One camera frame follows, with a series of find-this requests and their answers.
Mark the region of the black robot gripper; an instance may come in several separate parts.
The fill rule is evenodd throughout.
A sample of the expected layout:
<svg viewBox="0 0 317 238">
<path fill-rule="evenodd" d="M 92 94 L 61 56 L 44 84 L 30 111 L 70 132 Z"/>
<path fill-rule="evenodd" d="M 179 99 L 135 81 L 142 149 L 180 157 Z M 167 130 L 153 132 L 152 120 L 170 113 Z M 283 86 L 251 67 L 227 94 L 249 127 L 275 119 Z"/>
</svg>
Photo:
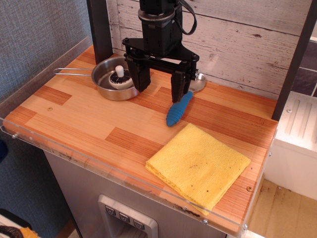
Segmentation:
<svg viewBox="0 0 317 238">
<path fill-rule="evenodd" d="M 125 58 L 135 88 L 143 92 L 151 83 L 150 70 L 171 74 L 172 102 L 180 102 L 197 75 L 199 56 L 182 45 L 181 22 L 142 22 L 142 38 L 125 38 Z"/>
</svg>

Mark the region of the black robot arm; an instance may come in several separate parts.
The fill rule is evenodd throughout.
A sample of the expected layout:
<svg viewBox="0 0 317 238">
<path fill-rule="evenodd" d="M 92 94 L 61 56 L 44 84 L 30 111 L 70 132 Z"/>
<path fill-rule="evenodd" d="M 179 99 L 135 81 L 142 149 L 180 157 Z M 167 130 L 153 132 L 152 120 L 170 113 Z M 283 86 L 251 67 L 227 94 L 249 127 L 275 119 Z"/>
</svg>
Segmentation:
<svg viewBox="0 0 317 238">
<path fill-rule="evenodd" d="M 171 74 L 171 95 L 180 102 L 197 75 L 199 56 L 185 48 L 183 35 L 192 35 L 197 27 L 183 29 L 182 8 L 193 13 L 184 0 L 142 0 L 138 17 L 142 22 L 142 38 L 125 38 L 125 60 L 135 88 L 143 92 L 151 83 L 150 70 Z"/>
</svg>

